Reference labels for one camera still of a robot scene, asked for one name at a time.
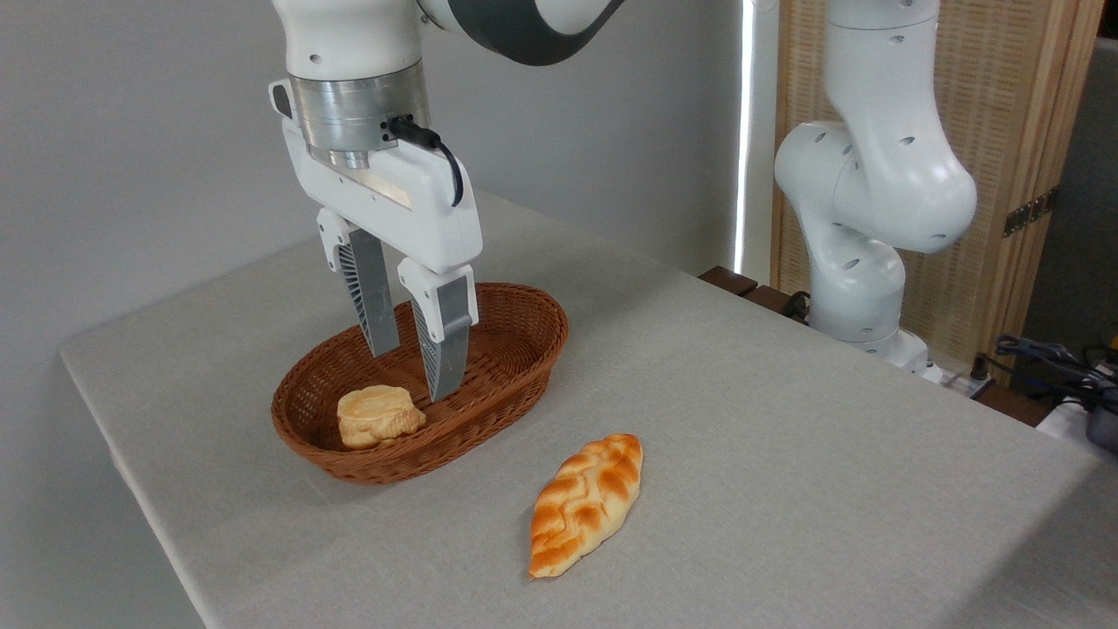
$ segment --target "bread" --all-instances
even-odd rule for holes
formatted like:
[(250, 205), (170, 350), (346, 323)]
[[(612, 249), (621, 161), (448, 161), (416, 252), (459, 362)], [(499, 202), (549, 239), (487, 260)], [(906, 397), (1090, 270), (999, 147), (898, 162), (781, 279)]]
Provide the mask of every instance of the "bread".
[(641, 494), (643, 463), (639, 439), (610, 435), (559, 467), (536, 499), (529, 579), (559, 576), (620, 528)]
[(411, 435), (427, 417), (411, 403), (411, 394), (398, 387), (373, 385), (347, 393), (338, 401), (338, 430), (352, 450), (389, 445)]

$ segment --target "brown wicker basket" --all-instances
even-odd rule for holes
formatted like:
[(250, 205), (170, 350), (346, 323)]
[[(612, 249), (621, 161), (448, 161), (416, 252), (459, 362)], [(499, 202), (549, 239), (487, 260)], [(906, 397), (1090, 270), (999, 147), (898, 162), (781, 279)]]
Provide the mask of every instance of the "brown wicker basket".
[[(563, 344), (567, 314), (530, 286), (477, 284), (480, 322), (470, 330), (462, 387), (432, 403), (411, 304), (396, 306), (400, 347), (373, 359), (357, 326), (295, 364), (272, 400), (272, 423), (301, 457), (331, 476), (383, 485), (429, 473), (468, 452), (527, 413), (543, 395)], [(392, 445), (348, 450), (338, 432), (338, 400), (375, 384), (402, 387), (427, 423)]]

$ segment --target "table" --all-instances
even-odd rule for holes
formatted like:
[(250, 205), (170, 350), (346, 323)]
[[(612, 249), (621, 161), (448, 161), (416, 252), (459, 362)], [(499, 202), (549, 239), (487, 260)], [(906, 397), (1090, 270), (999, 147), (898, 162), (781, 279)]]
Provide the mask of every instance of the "table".
[[(208, 627), (1118, 626), (1112, 466), (695, 277), (479, 206), (479, 280), (548, 290), (571, 336), (529, 414), (426, 476), (348, 485), (273, 432), (280, 380), (354, 323), (316, 239), (65, 345)], [(645, 447), (628, 521), (529, 582), (536, 494), (613, 432)]]

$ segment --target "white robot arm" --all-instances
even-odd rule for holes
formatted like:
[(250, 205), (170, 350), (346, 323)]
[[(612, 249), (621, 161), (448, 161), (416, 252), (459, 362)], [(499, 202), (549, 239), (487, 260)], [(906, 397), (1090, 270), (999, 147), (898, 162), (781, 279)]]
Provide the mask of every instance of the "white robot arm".
[(929, 380), (927, 346), (900, 330), (892, 247), (947, 248), (977, 203), (936, 108), (938, 17), (939, 0), (831, 0), (824, 84), (845, 124), (800, 124), (776, 160), (807, 241), (811, 326)]
[(405, 255), (430, 399), (458, 389), (481, 226), (465, 168), (427, 128), (420, 36), (434, 21), (515, 61), (581, 49), (623, 0), (273, 0), (288, 78), (269, 86), (295, 172), (370, 351), (399, 345), (381, 242)]

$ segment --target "white wall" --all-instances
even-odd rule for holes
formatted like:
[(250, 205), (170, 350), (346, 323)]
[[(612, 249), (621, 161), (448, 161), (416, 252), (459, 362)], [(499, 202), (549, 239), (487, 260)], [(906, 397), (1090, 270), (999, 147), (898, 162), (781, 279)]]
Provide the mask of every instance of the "white wall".
[[(739, 19), (634, 0), (543, 69), (436, 34), (436, 128), (480, 188), (690, 271), (728, 263)], [(2, 0), (0, 59), (0, 627), (198, 627), (57, 349), (313, 236), (266, 102), (278, 19)]]

